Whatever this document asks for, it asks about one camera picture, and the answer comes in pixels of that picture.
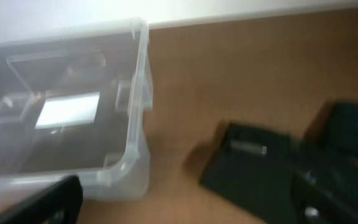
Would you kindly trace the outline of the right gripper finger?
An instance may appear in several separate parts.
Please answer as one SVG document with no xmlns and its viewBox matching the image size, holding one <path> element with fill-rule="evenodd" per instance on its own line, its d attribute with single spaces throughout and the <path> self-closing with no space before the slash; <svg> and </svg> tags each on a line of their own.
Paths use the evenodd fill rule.
<svg viewBox="0 0 358 224">
<path fill-rule="evenodd" d="M 70 175 L 0 213 L 0 224 L 75 224 L 83 204 L 83 188 Z"/>
</svg>

